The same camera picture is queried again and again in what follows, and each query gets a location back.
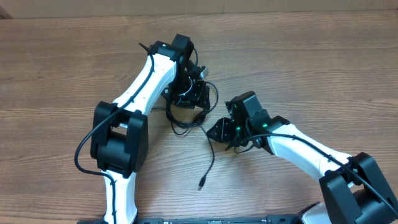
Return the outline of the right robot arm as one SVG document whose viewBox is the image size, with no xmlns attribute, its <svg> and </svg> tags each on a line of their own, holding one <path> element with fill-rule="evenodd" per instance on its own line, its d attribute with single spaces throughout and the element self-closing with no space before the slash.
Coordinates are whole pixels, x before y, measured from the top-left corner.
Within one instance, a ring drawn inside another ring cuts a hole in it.
<svg viewBox="0 0 398 224">
<path fill-rule="evenodd" d="M 397 199 L 377 162 L 361 152 L 351 156 L 333 150 L 299 131 L 289 120 L 271 118 L 253 91 L 226 102 L 221 118 L 207 136 L 228 149 L 263 148 L 286 159 L 320 184 L 323 202 L 298 214 L 269 215 L 266 223 L 392 223 Z"/>
</svg>

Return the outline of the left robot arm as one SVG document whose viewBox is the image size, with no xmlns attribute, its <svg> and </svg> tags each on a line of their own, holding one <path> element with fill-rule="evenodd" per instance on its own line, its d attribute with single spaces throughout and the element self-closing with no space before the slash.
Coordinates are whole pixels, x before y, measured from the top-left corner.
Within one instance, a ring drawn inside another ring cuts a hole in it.
<svg viewBox="0 0 398 224">
<path fill-rule="evenodd" d="M 137 223 L 136 174 L 149 150 L 148 115 L 159 97 L 165 97 L 167 119 L 185 129 L 201 125 L 214 108 L 208 69 L 191 60 L 197 50 L 189 37 L 177 34 L 171 44 L 157 41 L 146 52 L 130 87 L 113 102 L 97 104 L 86 137 L 106 186 L 106 211 L 98 223 Z"/>
</svg>

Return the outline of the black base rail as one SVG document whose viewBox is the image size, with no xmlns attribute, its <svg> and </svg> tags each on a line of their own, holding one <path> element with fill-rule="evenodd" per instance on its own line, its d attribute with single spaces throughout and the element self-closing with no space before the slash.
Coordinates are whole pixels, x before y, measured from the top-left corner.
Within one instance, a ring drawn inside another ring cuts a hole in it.
<svg viewBox="0 0 398 224">
<path fill-rule="evenodd" d="M 303 224 L 296 214 L 268 215 L 266 217 L 241 218 L 136 218 L 132 224 Z"/>
</svg>

